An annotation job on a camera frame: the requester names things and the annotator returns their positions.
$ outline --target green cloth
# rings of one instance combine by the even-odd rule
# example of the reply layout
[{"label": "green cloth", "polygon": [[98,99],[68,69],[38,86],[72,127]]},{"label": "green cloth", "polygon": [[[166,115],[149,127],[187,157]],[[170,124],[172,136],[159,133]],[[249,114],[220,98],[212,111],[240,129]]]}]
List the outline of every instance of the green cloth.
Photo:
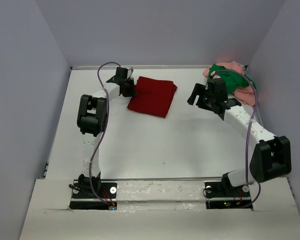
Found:
[{"label": "green cloth", "polygon": [[[214,64],[212,65],[212,67],[210,67],[209,76],[213,71],[223,69],[227,68],[225,68],[224,66],[218,66]],[[246,88],[249,86],[249,83],[247,83],[242,76],[234,72],[223,71],[218,72],[217,75],[225,81],[226,91],[228,92],[228,94],[232,94],[238,87]],[[246,74],[244,76],[246,76],[249,79],[249,81],[252,82],[253,87],[256,89],[255,83]]]}]

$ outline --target pink cloth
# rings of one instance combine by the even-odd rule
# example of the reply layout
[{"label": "pink cloth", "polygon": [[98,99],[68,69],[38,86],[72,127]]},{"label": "pink cloth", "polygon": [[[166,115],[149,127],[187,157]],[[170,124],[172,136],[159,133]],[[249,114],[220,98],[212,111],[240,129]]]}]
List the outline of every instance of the pink cloth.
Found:
[{"label": "pink cloth", "polygon": [[[216,63],[216,65],[223,66],[226,69],[235,70],[235,71],[237,71],[238,73],[241,73],[241,74],[245,74],[244,69],[242,68],[242,65],[240,63],[237,63],[236,61],[232,61],[232,62],[219,62],[219,63]],[[210,67],[207,68],[206,70],[204,70],[203,75],[205,77],[208,77],[209,71],[210,71]]]},{"label": "pink cloth", "polygon": [[[220,62],[216,63],[218,66],[223,66],[226,69],[235,70],[238,73],[245,74],[244,69],[240,63],[236,61],[232,62]],[[204,70],[203,75],[205,77],[209,76],[210,67]],[[234,96],[239,99],[243,104],[248,104],[254,106],[256,104],[255,94],[251,86],[248,87],[238,87],[234,92]]]},{"label": "pink cloth", "polygon": [[243,104],[254,106],[256,104],[255,94],[251,86],[238,87],[234,92],[234,96]]}]

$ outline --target white wall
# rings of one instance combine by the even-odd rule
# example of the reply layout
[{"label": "white wall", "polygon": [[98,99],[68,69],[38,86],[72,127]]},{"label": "white wall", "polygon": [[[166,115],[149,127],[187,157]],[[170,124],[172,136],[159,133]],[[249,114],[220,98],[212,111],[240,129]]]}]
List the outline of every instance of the white wall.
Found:
[{"label": "white wall", "polygon": [[287,0],[248,68],[264,125],[291,141],[291,185],[300,212],[300,0]]},{"label": "white wall", "polygon": [[36,0],[71,66],[251,61],[284,0]]},{"label": "white wall", "polygon": [[70,69],[34,0],[0,0],[0,240],[19,239]]}]

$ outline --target red cloth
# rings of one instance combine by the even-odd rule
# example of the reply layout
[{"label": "red cloth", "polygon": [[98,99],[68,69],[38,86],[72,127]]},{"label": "red cloth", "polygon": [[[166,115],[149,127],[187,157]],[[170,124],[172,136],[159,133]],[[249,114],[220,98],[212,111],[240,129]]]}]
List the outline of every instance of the red cloth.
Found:
[{"label": "red cloth", "polygon": [[135,85],[136,96],[131,98],[128,109],[165,118],[176,90],[177,86],[173,81],[140,76]]}]

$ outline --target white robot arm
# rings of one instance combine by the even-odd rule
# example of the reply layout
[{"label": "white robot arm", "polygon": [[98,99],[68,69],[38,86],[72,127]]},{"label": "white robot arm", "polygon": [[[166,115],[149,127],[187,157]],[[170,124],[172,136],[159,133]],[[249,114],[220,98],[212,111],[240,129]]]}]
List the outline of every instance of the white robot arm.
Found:
[{"label": "white robot arm", "polygon": [[[243,138],[247,137],[251,117],[238,100],[228,98],[226,82],[222,78],[208,79],[207,85],[197,83],[187,101],[188,104],[193,105],[197,96],[196,105],[199,108],[218,114]],[[249,146],[254,151],[248,168],[225,173],[217,191],[233,192],[247,185],[247,182],[263,183],[291,172],[290,142],[285,136],[277,137],[252,120]]]},{"label": "white robot arm", "polygon": [[[104,88],[107,90],[109,95],[109,102],[112,99],[118,97],[120,95],[120,86],[116,83],[106,83]],[[107,95],[105,90],[99,90],[92,94],[91,96],[93,99],[106,99]],[[89,177],[89,167],[91,156],[94,153],[98,142],[100,141],[102,133],[100,132],[96,136],[93,133],[82,133],[83,139],[83,165],[81,174],[85,177]],[[98,177],[100,174],[100,167],[99,167],[99,149],[96,150],[96,153],[92,159],[92,166],[91,166],[91,176]]]},{"label": "white robot arm", "polygon": [[105,130],[108,118],[107,104],[120,95],[124,97],[136,95],[135,82],[131,77],[132,72],[132,68],[117,67],[115,75],[106,82],[102,90],[92,95],[81,96],[77,126],[80,128],[83,139],[83,164],[78,183],[75,186],[75,190],[79,192],[91,192],[90,178],[94,190],[98,193],[101,189],[99,148],[94,156],[93,153],[97,145],[100,144],[101,136]]}]

